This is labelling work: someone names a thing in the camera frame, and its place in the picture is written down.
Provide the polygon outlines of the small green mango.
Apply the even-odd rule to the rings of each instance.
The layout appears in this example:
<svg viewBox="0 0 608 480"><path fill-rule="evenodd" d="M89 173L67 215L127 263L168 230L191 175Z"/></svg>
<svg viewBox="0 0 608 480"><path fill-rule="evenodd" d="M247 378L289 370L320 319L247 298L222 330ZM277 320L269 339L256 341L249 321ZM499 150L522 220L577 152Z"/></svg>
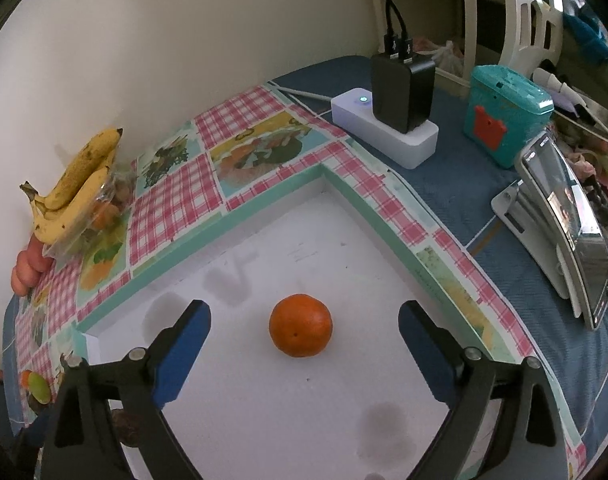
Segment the small green mango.
<svg viewBox="0 0 608 480"><path fill-rule="evenodd" d="M35 372L29 372L26 381L28 392L39 404L47 405L50 403L50 385L45 378Z"/></svg>

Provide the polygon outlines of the large orange tangerine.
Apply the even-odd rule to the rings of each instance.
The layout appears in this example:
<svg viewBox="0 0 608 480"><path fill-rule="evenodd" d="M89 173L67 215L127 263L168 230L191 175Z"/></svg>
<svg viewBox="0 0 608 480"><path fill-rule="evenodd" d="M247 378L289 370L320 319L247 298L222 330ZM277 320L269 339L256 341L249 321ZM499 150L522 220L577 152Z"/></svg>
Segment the large orange tangerine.
<svg viewBox="0 0 608 480"><path fill-rule="evenodd" d="M333 332L330 310L318 299L295 294L280 300L268 322L274 346L295 359L310 358L323 352Z"/></svg>

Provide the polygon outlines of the large dark wrinkled avocado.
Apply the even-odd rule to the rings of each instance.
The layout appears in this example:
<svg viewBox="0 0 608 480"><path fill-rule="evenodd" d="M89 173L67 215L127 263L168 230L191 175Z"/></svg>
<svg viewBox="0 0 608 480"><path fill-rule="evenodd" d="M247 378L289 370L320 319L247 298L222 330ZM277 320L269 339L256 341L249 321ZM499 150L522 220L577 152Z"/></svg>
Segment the large dark wrinkled avocado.
<svg viewBox="0 0 608 480"><path fill-rule="evenodd" d="M126 448L138 448L140 429L136 417L122 408L112 408L111 419L116 437L121 444Z"/></svg>

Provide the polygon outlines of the small orange tangerine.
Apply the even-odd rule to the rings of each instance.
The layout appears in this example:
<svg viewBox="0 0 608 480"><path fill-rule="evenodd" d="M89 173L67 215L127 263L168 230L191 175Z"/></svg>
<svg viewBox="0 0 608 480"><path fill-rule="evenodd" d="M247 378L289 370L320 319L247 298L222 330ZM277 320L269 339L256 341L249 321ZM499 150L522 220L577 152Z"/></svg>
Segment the small orange tangerine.
<svg viewBox="0 0 608 480"><path fill-rule="evenodd" d="M27 390L28 387L30 386L30 376L31 376L32 372L30 370L24 370L21 374L20 374L20 386Z"/></svg>

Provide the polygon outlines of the small pink apple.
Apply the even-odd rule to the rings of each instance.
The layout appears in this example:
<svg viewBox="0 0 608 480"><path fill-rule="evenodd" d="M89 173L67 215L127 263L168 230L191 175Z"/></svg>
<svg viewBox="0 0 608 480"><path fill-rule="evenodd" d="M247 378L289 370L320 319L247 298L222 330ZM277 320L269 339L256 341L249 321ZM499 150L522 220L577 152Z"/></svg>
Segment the small pink apple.
<svg viewBox="0 0 608 480"><path fill-rule="evenodd" d="M18 268L15 266L11 271L11 288L18 297L26 297L31 290L31 286L21 280Z"/></svg>

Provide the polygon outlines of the clear plastic fruit container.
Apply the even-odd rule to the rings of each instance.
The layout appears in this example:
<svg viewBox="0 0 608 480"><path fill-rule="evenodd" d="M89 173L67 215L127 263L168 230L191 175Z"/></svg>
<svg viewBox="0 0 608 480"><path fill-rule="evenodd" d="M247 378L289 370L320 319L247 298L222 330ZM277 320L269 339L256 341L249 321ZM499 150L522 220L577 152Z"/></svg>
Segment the clear plastic fruit container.
<svg viewBox="0 0 608 480"><path fill-rule="evenodd" d="M114 162L106 180L72 226L53 245L44 244L42 254L65 262L84 252L110 229L133 203L136 191L136 171L126 162Z"/></svg>

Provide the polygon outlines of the lower yellow banana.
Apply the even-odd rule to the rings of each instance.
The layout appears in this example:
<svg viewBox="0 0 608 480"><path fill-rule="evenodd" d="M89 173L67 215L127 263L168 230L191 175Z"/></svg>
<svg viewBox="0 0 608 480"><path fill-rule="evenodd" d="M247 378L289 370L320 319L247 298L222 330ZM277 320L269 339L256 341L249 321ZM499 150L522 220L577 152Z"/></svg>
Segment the lower yellow banana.
<svg viewBox="0 0 608 480"><path fill-rule="evenodd" d="M108 180L110 168L106 165L100 166L83 183L73 196L72 200L62 207L62 211L47 218L38 206L37 191L28 183L20 185L20 189L30 200L33 211L33 234L42 243L48 246L56 244L60 238L66 237L76 226L80 218L87 214L88 209L94 202L96 196L102 190Z"/></svg>

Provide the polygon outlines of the white tray with teal rim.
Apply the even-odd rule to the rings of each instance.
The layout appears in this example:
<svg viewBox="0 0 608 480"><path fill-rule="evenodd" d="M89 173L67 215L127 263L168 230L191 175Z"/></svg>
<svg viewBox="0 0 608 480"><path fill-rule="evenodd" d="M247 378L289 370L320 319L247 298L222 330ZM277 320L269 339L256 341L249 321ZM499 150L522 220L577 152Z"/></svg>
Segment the white tray with teal rim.
<svg viewBox="0 0 608 480"><path fill-rule="evenodd" d="M329 170L197 250L169 276L85 328L96 363L151 344L193 300L211 309L208 338L164 416L207 479L404 479L441 426L398 330L417 300L463 346L486 348L385 241ZM280 300L312 296L333 332L317 356L279 351L268 322Z"/></svg>

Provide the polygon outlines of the smartphone with lit screen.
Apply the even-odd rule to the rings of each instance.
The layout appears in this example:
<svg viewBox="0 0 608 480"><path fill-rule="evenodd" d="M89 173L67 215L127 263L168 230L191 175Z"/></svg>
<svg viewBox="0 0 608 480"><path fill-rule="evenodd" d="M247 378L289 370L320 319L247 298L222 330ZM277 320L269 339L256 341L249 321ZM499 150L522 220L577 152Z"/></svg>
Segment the smartphone with lit screen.
<svg viewBox="0 0 608 480"><path fill-rule="evenodd" d="M596 330L608 310L608 246L573 169L546 132L514 162L517 203L552 248L552 273L563 278L574 315Z"/></svg>

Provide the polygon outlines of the upper spotted yellow banana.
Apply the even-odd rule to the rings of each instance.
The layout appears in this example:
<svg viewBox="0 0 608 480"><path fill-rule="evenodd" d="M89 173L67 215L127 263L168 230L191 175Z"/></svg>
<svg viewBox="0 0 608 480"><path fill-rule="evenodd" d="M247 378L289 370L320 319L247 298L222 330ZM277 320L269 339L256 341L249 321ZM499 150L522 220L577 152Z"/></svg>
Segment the upper spotted yellow banana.
<svg viewBox="0 0 608 480"><path fill-rule="evenodd" d="M57 210L68 204L100 162L118 146L122 133L122 128L112 128L93 136L75 155L57 184L44 198L45 207Z"/></svg>

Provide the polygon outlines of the pink checkered fruit tablecloth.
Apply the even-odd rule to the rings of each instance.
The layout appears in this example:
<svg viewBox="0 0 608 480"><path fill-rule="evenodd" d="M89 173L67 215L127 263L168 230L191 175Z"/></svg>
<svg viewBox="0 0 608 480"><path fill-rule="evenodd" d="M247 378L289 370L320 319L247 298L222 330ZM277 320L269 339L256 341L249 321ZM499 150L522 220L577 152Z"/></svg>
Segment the pink checkered fruit tablecloth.
<svg viewBox="0 0 608 480"><path fill-rule="evenodd" d="M401 479L438 402L397 330L421 302L465 346L542 356L516 309L417 191L338 127L258 86L149 148L99 206L95 243L14 315L15 425L30 373L121 359L193 299L212 328L165 417L208 479Z"/></svg>

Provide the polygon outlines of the teal plastic box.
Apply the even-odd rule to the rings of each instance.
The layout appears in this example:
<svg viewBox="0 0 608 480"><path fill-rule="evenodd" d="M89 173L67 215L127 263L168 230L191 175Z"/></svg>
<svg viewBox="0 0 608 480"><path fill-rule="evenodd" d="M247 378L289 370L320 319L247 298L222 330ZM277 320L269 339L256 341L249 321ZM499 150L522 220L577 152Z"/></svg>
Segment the teal plastic box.
<svg viewBox="0 0 608 480"><path fill-rule="evenodd" d="M507 66L478 65L471 73L464 134L508 169L553 111L551 95L532 80Z"/></svg>

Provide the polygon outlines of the black power adapter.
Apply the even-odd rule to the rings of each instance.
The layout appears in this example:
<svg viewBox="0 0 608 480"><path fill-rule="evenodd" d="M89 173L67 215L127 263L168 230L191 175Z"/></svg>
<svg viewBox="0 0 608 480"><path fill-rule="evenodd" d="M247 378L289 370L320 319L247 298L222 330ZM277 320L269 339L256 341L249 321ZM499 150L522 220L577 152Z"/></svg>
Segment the black power adapter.
<svg viewBox="0 0 608 480"><path fill-rule="evenodd" d="M408 133L429 119L435 82L435 63L416 53L408 60L384 54L371 58L372 111L379 122Z"/></svg>

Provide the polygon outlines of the white power strip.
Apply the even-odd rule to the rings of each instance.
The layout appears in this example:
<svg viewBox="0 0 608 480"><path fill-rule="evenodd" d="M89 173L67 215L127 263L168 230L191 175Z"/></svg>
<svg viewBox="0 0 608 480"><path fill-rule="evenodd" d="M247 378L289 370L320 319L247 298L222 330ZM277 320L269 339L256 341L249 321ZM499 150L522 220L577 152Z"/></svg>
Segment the white power strip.
<svg viewBox="0 0 608 480"><path fill-rule="evenodd" d="M330 101L332 121L357 136L397 165L413 170L436 151L438 126L426 120L408 133L400 133L374 116L372 92L354 88Z"/></svg>

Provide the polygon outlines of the white lattice chair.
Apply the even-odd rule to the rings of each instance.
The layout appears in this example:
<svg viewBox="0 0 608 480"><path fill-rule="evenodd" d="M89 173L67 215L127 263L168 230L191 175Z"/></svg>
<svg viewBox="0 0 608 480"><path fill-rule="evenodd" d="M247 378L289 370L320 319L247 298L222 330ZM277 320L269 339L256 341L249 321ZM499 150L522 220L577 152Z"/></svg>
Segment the white lattice chair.
<svg viewBox="0 0 608 480"><path fill-rule="evenodd" d="M562 0L505 0L505 37L499 63L531 76L541 62L559 61Z"/></svg>

